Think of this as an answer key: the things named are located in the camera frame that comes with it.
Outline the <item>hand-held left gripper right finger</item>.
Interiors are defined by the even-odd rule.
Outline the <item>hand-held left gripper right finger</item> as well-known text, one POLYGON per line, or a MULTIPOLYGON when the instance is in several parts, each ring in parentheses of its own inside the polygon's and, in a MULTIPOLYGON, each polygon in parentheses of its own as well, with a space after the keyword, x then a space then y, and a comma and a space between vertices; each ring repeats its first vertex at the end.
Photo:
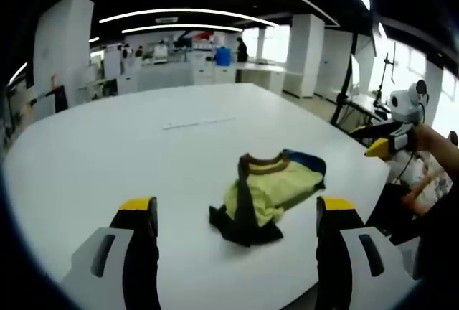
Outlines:
POLYGON ((420 284, 420 239, 393 244, 345 199, 318 197, 316 234, 316 309, 402 309, 420 284))

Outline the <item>person's right hand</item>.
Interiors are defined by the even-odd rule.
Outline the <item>person's right hand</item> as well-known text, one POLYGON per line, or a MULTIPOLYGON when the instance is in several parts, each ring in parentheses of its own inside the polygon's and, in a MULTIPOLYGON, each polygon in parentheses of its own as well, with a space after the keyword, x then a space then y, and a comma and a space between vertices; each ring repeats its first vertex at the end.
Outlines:
POLYGON ((413 138, 416 151, 434 153, 442 144, 444 137, 423 123, 413 128, 413 138))

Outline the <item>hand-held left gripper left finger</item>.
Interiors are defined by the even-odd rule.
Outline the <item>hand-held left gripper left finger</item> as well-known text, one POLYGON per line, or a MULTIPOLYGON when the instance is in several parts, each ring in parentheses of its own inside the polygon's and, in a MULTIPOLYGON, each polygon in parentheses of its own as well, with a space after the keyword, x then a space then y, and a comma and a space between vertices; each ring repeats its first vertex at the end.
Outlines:
POLYGON ((160 309, 157 199, 123 203, 72 254, 61 286, 80 309, 160 309))

